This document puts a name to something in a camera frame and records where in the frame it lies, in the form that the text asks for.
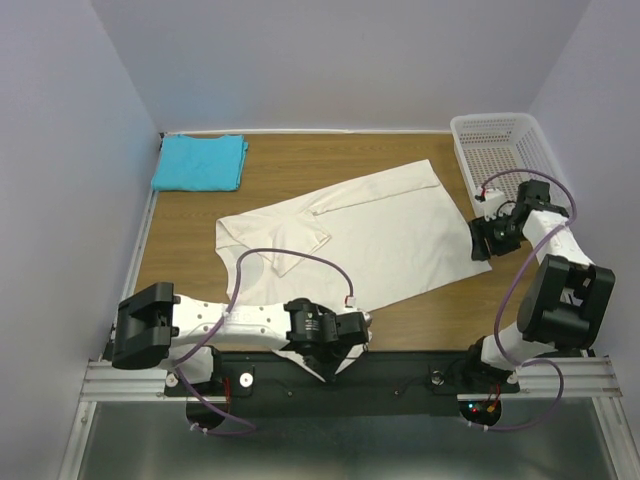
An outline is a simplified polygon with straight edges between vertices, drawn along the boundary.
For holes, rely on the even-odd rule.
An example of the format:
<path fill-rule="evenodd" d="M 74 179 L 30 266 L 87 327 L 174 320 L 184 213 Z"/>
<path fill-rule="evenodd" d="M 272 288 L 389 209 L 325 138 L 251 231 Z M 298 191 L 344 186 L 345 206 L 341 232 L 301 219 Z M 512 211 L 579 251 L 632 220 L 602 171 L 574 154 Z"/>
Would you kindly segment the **white plastic basket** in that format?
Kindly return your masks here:
<path fill-rule="evenodd" d="M 450 121 L 454 153 L 476 217 L 482 214 L 475 196 L 490 176 L 508 171 L 489 183 L 508 200 L 518 185 L 532 178 L 531 170 L 545 173 L 567 185 L 536 119 L 526 113 L 491 113 L 456 116 Z"/>

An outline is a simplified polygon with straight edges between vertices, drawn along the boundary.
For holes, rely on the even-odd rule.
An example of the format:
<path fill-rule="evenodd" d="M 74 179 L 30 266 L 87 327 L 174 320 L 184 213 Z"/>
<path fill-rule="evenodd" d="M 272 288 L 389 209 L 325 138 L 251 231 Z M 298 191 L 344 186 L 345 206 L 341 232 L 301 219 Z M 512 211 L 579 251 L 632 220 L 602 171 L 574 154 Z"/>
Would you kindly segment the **white t shirt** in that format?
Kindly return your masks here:
<path fill-rule="evenodd" d="M 216 222 L 215 251 L 237 306 L 303 297 L 377 310 L 490 271 L 467 223 L 423 160 Z"/>

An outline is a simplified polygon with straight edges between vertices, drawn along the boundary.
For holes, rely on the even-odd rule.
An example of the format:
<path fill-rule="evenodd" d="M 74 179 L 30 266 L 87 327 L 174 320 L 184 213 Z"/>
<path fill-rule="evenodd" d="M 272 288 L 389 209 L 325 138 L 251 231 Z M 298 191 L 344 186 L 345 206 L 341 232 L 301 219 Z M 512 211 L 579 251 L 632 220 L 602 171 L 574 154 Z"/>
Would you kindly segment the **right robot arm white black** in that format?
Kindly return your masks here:
<path fill-rule="evenodd" d="M 515 322 L 478 340 L 460 366 L 463 384 L 482 390 L 506 383 L 517 367 L 540 355 L 590 348 L 616 278 L 581 250 L 569 228 L 571 213 L 553 203 L 548 183 L 521 183 L 513 201 L 482 188 L 475 202 L 480 214 L 469 223 L 473 260 L 504 256 L 527 241 L 538 262 Z"/>

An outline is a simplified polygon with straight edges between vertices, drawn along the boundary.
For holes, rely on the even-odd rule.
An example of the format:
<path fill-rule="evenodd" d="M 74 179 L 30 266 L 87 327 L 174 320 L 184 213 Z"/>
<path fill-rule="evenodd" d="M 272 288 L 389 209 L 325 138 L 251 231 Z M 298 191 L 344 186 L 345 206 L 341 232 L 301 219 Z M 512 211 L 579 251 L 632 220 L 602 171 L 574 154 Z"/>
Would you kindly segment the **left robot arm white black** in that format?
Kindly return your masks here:
<path fill-rule="evenodd" d="M 177 295 L 173 284 L 158 282 L 120 302 L 111 363 L 120 370 L 161 368 L 210 394 L 223 373 L 214 347 L 250 345 L 329 383 L 365 352 L 370 323 L 352 306 L 334 311 L 306 298 L 230 306 Z"/>

